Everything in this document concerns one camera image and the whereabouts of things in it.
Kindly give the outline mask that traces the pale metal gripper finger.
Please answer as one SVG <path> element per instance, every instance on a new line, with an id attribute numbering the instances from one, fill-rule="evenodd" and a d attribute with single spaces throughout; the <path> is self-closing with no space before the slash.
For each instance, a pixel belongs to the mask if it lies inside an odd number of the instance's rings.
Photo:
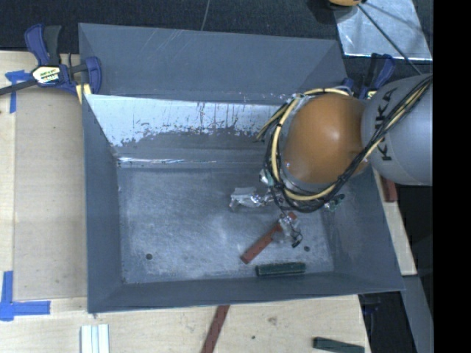
<path id="1" fill-rule="evenodd" d="M 258 208 L 263 206 L 263 198 L 255 187 L 236 188 L 230 195 L 229 208 L 235 212 L 240 207 Z"/>
<path id="2" fill-rule="evenodd" d="M 279 219 L 281 226 L 281 233 L 279 241 L 282 243 L 299 243 L 300 242 L 300 227 L 299 219 L 295 214 L 286 214 Z"/>

